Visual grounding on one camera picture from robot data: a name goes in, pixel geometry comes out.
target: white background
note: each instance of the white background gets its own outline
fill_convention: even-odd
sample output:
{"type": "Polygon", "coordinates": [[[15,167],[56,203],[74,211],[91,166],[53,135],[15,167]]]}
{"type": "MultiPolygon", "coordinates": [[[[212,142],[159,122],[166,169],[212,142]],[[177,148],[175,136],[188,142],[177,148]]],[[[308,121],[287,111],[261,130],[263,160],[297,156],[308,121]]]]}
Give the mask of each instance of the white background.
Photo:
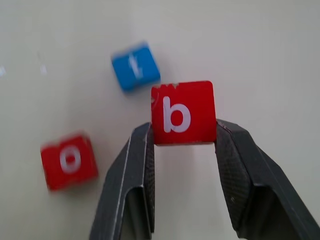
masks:
{"type": "MultiPolygon", "coordinates": [[[[105,174],[150,120],[110,56],[148,41],[164,83],[210,80],[216,115],[248,129],[320,222],[318,0],[1,0],[0,238],[85,240],[105,174]],[[40,147],[76,131],[97,181],[51,194],[40,147]]],[[[232,240],[213,145],[156,147],[154,240],[232,240]]]]}

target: cube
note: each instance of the cube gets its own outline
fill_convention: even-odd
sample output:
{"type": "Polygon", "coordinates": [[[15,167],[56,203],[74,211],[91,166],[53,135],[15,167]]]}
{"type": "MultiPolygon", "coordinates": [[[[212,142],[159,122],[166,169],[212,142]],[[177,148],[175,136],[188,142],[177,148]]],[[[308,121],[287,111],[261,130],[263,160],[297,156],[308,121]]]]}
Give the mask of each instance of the cube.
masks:
{"type": "Polygon", "coordinates": [[[115,75],[125,92],[160,80],[160,72],[146,43],[116,53],[111,60],[115,75]]]}
{"type": "Polygon", "coordinates": [[[214,142],[217,123],[212,83],[195,81],[152,87],[151,118],[156,145],[214,142]]]}
{"type": "Polygon", "coordinates": [[[56,191],[98,176],[91,142],[84,134],[41,148],[42,166],[49,190],[56,191]]]}

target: white letter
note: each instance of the white letter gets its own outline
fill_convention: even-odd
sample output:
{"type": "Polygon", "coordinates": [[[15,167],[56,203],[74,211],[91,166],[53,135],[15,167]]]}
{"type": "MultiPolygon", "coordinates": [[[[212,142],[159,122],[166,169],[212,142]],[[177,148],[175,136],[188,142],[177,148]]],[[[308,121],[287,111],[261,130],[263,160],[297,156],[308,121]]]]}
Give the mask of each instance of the white letter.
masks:
{"type": "Polygon", "coordinates": [[[129,55],[129,66],[132,68],[133,74],[136,79],[143,78],[144,74],[142,68],[138,66],[137,58],[132,54],[129,55]]]}
{"type": "Polygon", "coordinates": [[[81,156],[76,146],[67,146],[60,153],[60,164],[62,171],[67,174],[73,174],[81,166],[81,156]],[[74,156],[74,162],[67,163],[67,156],[74,156]]]}
{"type": "Polygon", "coordinates": [[[176,133],[183,133],[186,131],[191,123],[191,114],[189,109],[183,104],[175,104],[170,107],[170,98],[165,96],[163,98],[163,125],[164,131],[166,133],[170,133],[170,131],[174,131],[176,133]],[[179,126],[175,126],[171,122],[171,114],[174,111],[180,111],[182,113],[182,123],[179,126]]]}

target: blue cube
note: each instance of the blue cube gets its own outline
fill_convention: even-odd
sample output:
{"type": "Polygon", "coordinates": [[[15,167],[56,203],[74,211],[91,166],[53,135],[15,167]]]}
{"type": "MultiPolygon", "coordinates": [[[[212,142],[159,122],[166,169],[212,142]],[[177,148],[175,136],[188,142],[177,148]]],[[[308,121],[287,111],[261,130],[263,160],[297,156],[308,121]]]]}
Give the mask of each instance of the blue cube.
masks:
{"type": "Polygon", "coordinates": [[[117,53],[111,60],[120,86],[126,92],[160,80],[160,72],[147,43],[117,53]]]}

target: red letter block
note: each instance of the red letter block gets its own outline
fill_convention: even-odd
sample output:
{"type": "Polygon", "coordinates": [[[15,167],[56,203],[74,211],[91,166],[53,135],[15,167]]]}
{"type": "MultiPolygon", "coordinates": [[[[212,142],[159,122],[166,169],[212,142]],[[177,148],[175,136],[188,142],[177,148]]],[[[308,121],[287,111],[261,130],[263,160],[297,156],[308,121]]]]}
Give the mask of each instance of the red letter block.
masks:
{"type": "Polygon", "coordinates": [[[90,140],[82,134],[46,145],[41,158],[46,184],[52,191],[98,176],[90,140]]]}
{"type": "Polygon", "coordinates": [[[217,138],[210,81],[154,86],[151,113],[157,145],[211,143],[217,138]]]}

